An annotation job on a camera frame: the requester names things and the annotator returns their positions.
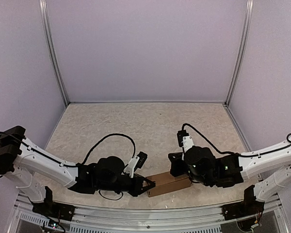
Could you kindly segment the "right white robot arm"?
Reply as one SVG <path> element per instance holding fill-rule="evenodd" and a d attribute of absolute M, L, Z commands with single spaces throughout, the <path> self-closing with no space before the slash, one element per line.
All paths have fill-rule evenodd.
<path fill-rule="evenodd" d="M 273 146 L 252 152 L 220 151 L 216 158 L 208 147 L 194 145 L 185 129 L 177 133 L 182 151 L 170 153 L 170 173 L 174 177 L 188 175 L 193 183 L 209 187 L 232 187 L 268 170 L 275 172 L 267 179 L 244 191 L 239 212 L 247 216 L 269 197 L 291 183 L 291 133 Z"/>

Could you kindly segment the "brown cardboard box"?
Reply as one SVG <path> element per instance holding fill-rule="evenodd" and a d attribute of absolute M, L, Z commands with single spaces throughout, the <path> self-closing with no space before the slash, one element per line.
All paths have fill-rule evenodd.
<path fill-rule="evenodd" d="M 169 172 L 151 175 L 147 178 L 156 184 L 154 188 L 147 191 L 149 198 L 179 191 L 190 187 L 192 184 L 187 175 L 174 177 Z"/>

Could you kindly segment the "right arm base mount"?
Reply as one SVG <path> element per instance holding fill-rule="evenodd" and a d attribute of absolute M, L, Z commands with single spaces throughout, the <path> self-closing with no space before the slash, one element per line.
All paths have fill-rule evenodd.
<path fill-rule="evenodd" d="M 264 202 L 257 201 L 254 195 L 254 187 L 254 185 L 251 185 L 245 189 L 242 201 L 222 206 L 225 220 L 255 215 L 264 211 Z"/>

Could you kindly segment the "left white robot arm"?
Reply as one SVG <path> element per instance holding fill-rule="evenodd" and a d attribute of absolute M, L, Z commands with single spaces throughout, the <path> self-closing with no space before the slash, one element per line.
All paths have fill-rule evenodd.
<path fill-rule="evenodd" d="M 113 191 L 137 197 L 156 186 L 154 181 L 135 174 L 147 159 L 143 152 L 134 153 L 128 164 L 116 156 L 100 158 L 91 164 L 86 160 L 73 163 L 39 148 L 25 136 L 25 131 L 25 128 L 15 126 L 0 132 L 0 177 L 14 182 L 16 188 L 27 194 L 29 200 L 38 204 L 48 216 L 58 212 L 58 204 L 52 200 L 52 191 L 35 180 L 35 173 L 68 190 L 89 195 Z"/>

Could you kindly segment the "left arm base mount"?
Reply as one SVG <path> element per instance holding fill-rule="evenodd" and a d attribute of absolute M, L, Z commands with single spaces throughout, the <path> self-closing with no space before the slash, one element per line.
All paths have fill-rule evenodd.
<path fill-rule="evenodd" d="M 32 203 L 33 208 L 32 211 L 34 213 L 41 214 L 43 216 L 59 219 L 59 220 L 66 220 L 72 221 L 75 206 L 53 202 L 51 204 L 47 203 Z"/>

